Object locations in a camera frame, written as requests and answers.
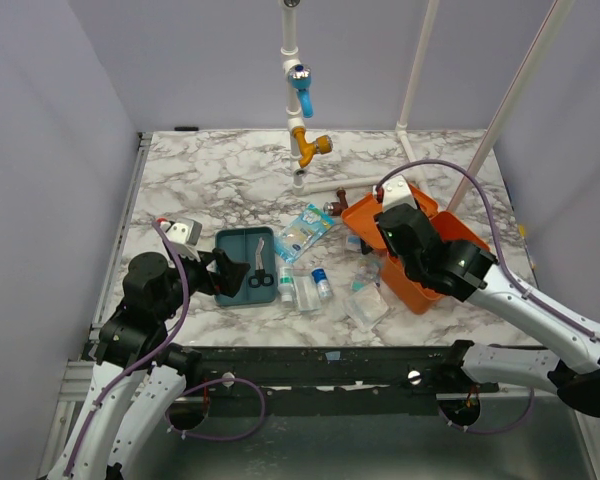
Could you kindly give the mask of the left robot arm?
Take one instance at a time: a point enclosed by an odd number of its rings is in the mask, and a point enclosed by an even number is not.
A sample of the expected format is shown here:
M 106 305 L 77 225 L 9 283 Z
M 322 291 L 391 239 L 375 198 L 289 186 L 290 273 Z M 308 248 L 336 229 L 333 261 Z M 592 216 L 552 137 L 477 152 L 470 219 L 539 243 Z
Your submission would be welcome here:
M 157 252 L 134 257 L 123 299 L 99 333 L 86 399 L 50 479 L 124 479 L 170 404 L 202 380 L 200 354 L 171 342 L 166 321 L 194 293 L 235 296 L 250 266 L 216 248 L 174 267 Z

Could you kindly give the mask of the white gauze pad packet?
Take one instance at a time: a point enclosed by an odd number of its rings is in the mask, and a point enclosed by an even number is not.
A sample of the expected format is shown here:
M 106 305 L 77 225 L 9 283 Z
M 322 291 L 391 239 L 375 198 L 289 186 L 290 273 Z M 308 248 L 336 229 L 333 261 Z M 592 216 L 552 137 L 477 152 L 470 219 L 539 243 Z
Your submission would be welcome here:
M 391 312 L 391 307 L 379 287 L 368 284 L 343 301 L 343 310 L 360 330 L 368 332 Z

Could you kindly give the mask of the clear gauze strip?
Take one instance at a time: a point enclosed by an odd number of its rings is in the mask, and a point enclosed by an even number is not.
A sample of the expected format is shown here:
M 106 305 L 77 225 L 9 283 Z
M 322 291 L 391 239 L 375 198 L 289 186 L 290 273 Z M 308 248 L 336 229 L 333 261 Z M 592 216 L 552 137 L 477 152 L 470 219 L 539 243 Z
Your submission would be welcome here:
M 294 276 L 296 306 L 300 312 L 312 312 L 321 308 L 321 301 L 313 279 L 307 275 Z

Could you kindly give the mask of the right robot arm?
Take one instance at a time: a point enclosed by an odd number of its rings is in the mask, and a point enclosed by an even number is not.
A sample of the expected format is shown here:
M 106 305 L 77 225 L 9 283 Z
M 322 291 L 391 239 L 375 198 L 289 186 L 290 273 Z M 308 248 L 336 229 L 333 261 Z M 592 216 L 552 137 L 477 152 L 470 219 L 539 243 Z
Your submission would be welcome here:
M 374 218 L 390 259 L 408 279 L 481 307 L 540 341 L 537 348 L 486 346 L 347 348 L 337 360 L 323 349 L 216 348 L 203 355 L 210 378 L 231 368 L 267 389 L 344 389 L 356 382 L 393 396 L 460 394 L 501 384 L 556 395 L 570 408 L 600 418 L 600 324 L 517 280 L 499 253 L 442 236 L 418 208 L 386 208 Z

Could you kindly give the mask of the blue-labelled bandage roll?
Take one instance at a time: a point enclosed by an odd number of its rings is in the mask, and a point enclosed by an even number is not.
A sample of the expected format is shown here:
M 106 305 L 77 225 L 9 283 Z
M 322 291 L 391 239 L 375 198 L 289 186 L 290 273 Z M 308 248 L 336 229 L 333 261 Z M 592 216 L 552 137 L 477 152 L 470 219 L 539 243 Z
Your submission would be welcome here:
M 311 276 L 316 285 L 319 297 L 323 300 L 332 298 L 333 291 L 325 270 L 323 268 L 315 268 L 311 271 Z

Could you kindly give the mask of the orange medicine kit box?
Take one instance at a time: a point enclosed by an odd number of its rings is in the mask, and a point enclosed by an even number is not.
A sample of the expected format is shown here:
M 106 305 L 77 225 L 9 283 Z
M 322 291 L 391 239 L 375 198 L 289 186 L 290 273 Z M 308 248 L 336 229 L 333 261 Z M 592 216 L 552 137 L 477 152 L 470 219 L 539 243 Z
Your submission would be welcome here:
M 485 287 L 497 259 L 455 215 L 440 212 L 417 187 L 409 191 L 405 206 L 388 210 L 368 193 L 341 218 L 371 250 L 388 256 L 381 279 L 420 315 L 444 296 L 465 301 Z

